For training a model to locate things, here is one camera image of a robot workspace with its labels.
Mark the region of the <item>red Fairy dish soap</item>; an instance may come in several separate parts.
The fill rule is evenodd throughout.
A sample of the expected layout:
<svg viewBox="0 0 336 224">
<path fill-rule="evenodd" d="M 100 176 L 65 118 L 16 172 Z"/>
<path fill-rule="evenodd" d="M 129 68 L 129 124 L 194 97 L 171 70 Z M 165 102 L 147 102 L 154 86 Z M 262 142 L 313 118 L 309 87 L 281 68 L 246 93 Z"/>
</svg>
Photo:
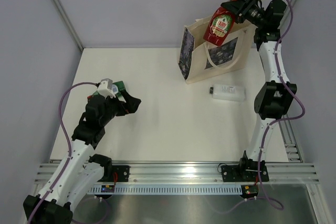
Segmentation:
<svg viewBox="0 0 336 224">
<path fill-rule="evenodd" d="M 217 47 L 221 46 L 229 35 L 234 22 L 235 15 L 220 6 L 211 17 L 203 39 Z"/>
</svg>

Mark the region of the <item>green bottle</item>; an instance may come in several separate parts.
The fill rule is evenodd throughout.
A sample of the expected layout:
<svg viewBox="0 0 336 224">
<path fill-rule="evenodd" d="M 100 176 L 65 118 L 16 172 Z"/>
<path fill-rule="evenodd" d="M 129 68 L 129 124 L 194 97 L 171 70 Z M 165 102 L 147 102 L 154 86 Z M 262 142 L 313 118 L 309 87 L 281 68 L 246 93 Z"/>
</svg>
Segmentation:
<svg viewBox="0 0 336 224">
<path fill-rule="evenodd" d="M 115 97 L 120 97 L 121 96 L 121 91 L 126 90 L 123 81 L 113 82 L 112 87 L 113 87 L 113 91 L 115 93 Z M 99 95 L 99 93 L 96 90 L 96 92 L 94 92 L 92 95 Z"/>
</svg>

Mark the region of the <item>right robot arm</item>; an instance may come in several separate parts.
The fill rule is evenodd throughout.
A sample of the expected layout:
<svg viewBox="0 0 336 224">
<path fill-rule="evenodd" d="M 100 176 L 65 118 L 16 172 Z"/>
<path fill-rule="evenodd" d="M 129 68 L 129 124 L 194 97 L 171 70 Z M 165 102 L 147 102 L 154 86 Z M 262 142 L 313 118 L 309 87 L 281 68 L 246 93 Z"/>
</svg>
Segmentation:
<svg viewBox="0 0 336 224">
<path fill-rule="evenodd" d="M 247 20 L 257 27 L 254 43 L 265 74 L 265 84 L 254 101 L 257 120 L 249 147 L 238 165 L 221 164 L 221 175 L 224 182 L 267 182 L 265 160 L 272 131 L 287 114 L 297 92 L 296 84 L 286 75 L 281 57 L 279 25 L 287 4 L 272 0 L 267 8 L 263 8 L 261 0 L 230 0 L 221 6 L 234 14 L 236 23 Z"/>
</svg>

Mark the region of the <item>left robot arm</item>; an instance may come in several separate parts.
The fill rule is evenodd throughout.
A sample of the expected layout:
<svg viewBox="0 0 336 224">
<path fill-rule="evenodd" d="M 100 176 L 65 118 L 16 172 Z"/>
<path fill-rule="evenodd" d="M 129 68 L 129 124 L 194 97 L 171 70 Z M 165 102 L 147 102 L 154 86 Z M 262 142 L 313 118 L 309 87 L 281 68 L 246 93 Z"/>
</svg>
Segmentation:
<svg viewBox="0 0 336 224">
<path fill-rule="evenodd" d="M 68 153 L 36 196 L 28 195 L 23 207 L 28 223 L 71 223 L 74 211 L 99 180 L 113 176 L 112 160 L 95 154 L 105 126 L 116 116 L 133 114 L 141 99 L 121 91 L 123 100 L 100 94 L 88 97 L 85 111 L 71 137 Z"/>
</svg>

